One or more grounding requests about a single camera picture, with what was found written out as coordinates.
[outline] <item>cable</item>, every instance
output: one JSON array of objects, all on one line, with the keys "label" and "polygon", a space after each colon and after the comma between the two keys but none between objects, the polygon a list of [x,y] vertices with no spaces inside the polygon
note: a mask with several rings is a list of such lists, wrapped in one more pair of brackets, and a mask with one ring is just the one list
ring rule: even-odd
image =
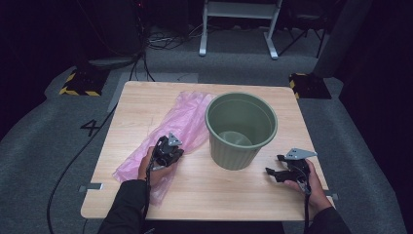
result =
[{"label": "cable", "polygon": [[155,79],[152,77],[151,73],[149,72],[148,64],[146,62],[146,53],[143,53],[142,57],[143,57],[143,68],[145,69],[146,75],[147,75],[146,79],[149,81],[148,77],[150,77],[153,82],[156,82]]},{"label": "cable", "polygon": [[310,201],[310,194],[306,194],[306,200],[304,202],[304,214],[305,214],[305,221],[304,221],[304,234],[309,232],[309,225],[310,225],[310,216],[309,216],[309,201]]},{"label": "cable", "polygon": [[310,202],[310,196],[311,196],[311,186],[310,186],[310,181],[307,175],[298,167],[290,164],[289,166],[294,167],[296,170],[298,170],[305,178],[306,181],[306,187],[307,190],[310,191],[310,194],[306,193],[305,197],[305,202],[304,202],[304,214],[305,214],[305,221],[304,221],[304,234],[307,234],[309,231],[309,225],[310,225],[310,216],[309,216],[309,202]]},{"label": "cable", "polygon": [[85,234],[86,223],[88,223],[88,219],[86,218],[85,223],[83,223],[82,233]]},{"label": "cable", "polygon": [[122,57],[131,57],[130,60],[127,61],[121,61],[121,62],[116,62],[116,63],[112,63],[112,64],[104,64],[104,65],[99,65],[99,64],[93,64],[92,66],[95,67],[97,70],[112,70],[112,69],[118,69],[121,67],[125,67],[128,66],[130,64],[133,64],[134,62],[136,62],[137,59],[139,59],[139,54],[142,53],[142,51],[144,51],[144,48],[146,47],[146,40],[144,39],[145,37],[145,28],[142,25],[142,21],[140,19],[140,17],[137,15],[136,11],[133,11],[133,15],[134,15],[134,20],[136,23],[135,29],[136,29],[136,33],[138,35],[138,40],[139,40],[139,48],[137,49],[137,51],[133,54],[123,54],[120,52],[117,52],[115,50],[113,50],[107,43],[106,40],[104,40],[99,32],[97,31],[96,27],[94,26],[91,18],[88,16],[86,10],[84,9],[84,7],[82,6],[82,4],[80,3],[79,0],[76,0],[77,4],[79,5],[79,8],[81,9],[83,15],[85,16],[85,18],[87,19],[89,25],[91,26],[91,28],[94,30],[95,35],[97,36],[98,40],[113,54],[118,55],[118,56],[122,56]]},{"label": "cable", "polygon": [[[188,33],[188,39],[183,38],[182,36],[177,36],[177,35],[172,35],[172,36],[167,36],[165,32],[153,32],[149,38],[148,38],[148,44],[149,48],[153,50],[172,50],[176,47],[181,46],[184,42],[188,42],[192,40],[193,38],[200,37],[202,36],[202,32],[197,34],[197,35],[191,35],[194,32],[197,31],[203,24],[201,23],[197,27],[193,28],[189,33]],[[164,45],[155,45],[155,43],[161,43],[164,42]]]},{"label": "cable", "polygon": [[[137,62],[139,61],[140,56],[138,56],[138,59],[134,62],[133,67],[131,68],[131,75],[130,75],[130,80],[131,77],[133,75],[133,70],[136,68]],[[100,130],[102,129],[102,127],[106,124],[107,120],[109,119],[109,117],[115,112],[116,107],[118,106],[118,103],[115,104],[115,106],[112,108],[112,110],[110,111],[109,114],[106,115],[105,119],[103,120],[103,123],[100,125],[100,128],[98,128],[96,130],[96,132],[90,137],[90,139],[86,142],[86,144],[84,144],[82,146],[82,148],[79,150],[79,152],[72,158],[72,160],[70,160],[70,162],[67,164],[67,166],[64,168],[63,172],[60,174],[60,177],[58,178],[52,192],[51,195],[49,196],[49,202],[48,202],[48,207],[46,210],[46,218],[48,221],[48,227],[49,227],[49,232],[51,234],[54,234],[54,230],[53,230],[53,226],[52,226],[52,219],[51,219],[51,207],[52,207],[52,201],[53,198],[55,196],[56,190],[61,182],[61,180],[64,178],[65,174],[67,173],[67,171],[69,170],[69,168],[72,166],[72,164],[76,161],[76,159],[82,154],[82,152],[86,149],[86,147],[88,147],[88,145],[92,142],[92,140],[94,139],[94,137],[96,137],[96,135],[100,132]],[[85,231],[85,227],[87,224],[88,220],[86,219],[85,223],[84,223],[84,227],[83,227],[83,231]]]},{"label": "cable", "polygon": [[102,129],[102,127],[104,126],[104,124],[107,122],[107,120],[109,119],[109,117],[113,114],[113,112],[116,109],[116,106],[118,104],[116,104],[113,109],[110,111],[110,113],[106,116],[106,118],[103,120],[103,123],[101,124],[100,128],[98,128],[96,130],[96,132],[91,136],[91,138],[86,142],[86,144],[79,150],[79,152],[72,158],[72,160],[70,160],[69,164],[67,164],[66,168],[63,170],[63,172],[61,173],[60,177],[58,178],[55,187],[52,190],[52,193],[49,197],[49,202],[48,202],[48,207],[47,207],[47,220],[48,220],[48,226],[49,226],[49,231],[51,232],[51,234],[54,234],[53,231],[53,227],[52,227],[52,221],[51,221],[51,206],[52,206],[52,201],[53,198],[55,196],[55,192],[57,190],[58,185],[60,184],[61,180],[63,179],[64,175],[66,174],[66,172],[69,170],[70,166],[76,161],[76,159],[81,155],[81,153],[86,149],[86,147],[92,142],[92,140],[94,139],[94,137],[96,137],[96,135],[100,132],[100,130]]},{"label": "cable", "polygon": [[149,164],[146,167],[146,203],[145,203],[145,208],[143,209],[143,213],[142,213],[142,223],[145,221],[146,219],[146,215],[148,214],[148,210],[149,210],[149,202],[150,202],[150,198],[151,198],[151,171],[154,167],[154,162],[155,162],[155,152],[158,150],[159,147],[159,143],[161,142],[161,139],[159,138],[158,141],[155,144],[155,148],[152,151],[152,155],[151,155],[151,159],[149,160]]},{"label": "cable", "polygon": [[136,78],[136,81],[139,81],[139,79],[137,78],[136,71],[137,69],[134,70],[134,78]]}]

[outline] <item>sleeve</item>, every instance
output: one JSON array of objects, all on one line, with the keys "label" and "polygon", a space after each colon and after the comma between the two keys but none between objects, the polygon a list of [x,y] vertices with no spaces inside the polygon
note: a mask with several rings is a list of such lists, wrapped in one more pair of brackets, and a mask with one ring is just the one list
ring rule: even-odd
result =
[{"label": "sleeve", "polygon": [[146,181],[128,180],[121,184],[112,208],[100,225],[99,234],[139,233],[146,202]]},{"label": "sleeve", "polygon": [[316,214],[308,234],[351,234],[343,218],[333,208],[327,208]]}]

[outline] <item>wooden surface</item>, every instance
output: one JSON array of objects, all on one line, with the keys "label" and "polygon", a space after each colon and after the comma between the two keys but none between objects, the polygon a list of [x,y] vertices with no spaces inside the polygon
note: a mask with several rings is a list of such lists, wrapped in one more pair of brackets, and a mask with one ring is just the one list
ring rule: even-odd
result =
[{"label": "wooden surface", "polygon": [[[206,142],[179,160],[178,169],[161,207],[151,206],[150,219],[195,220],[304,220],[304,198],[273,177],[265,168],[283,171],[277,154],[292,147],[314,151],[313,144],[289,88],[128,82],[102,147],[91,182],[103,183],[89,190],[81,214],[106,217],[120,183],[115,170],[160,124],[182,91],[212,94],[247,92],[266,100],[276,112],[279,127],[275,138],[264,146],[245,169],[227,171],[209,155]],[[324,189],[327,189],[317,157],[310,158]]]}]

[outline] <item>green plastic bin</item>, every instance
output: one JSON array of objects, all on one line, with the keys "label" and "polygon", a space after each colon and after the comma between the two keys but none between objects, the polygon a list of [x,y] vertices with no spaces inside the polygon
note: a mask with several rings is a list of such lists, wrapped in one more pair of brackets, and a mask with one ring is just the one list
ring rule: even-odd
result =
[{"label": "green plastic bin", "polygon": [[276,135],[278,122],[273,108],[247,93],[216,97],[206,109],[210,154],[227,170],[246,168],[258,151]]}]

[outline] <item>plastic bag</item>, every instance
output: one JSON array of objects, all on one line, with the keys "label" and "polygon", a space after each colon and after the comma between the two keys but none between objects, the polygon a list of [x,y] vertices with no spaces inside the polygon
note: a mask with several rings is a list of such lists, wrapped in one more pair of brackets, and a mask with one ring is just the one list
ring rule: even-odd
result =
[{"label": "plastic bag", "polygon": [[[169,133],[173,133],[182,141],[179,147],[185,151],[184,154],[191,153],[201,146],[209,137],[205,114],[213,98],[213,95],[207,93],[181,92],[176,99],[175,106],[166,115],[161,125],[135,149],[113,176],[120,182],[136,179],[140,161],[146,155],[149,146],[155,145],[159,137],[168,136]],[[173,170],[170,174],[152,186],[150,195],[152,205],[162,204],[175,175],[177,163],[171,166]]]}]

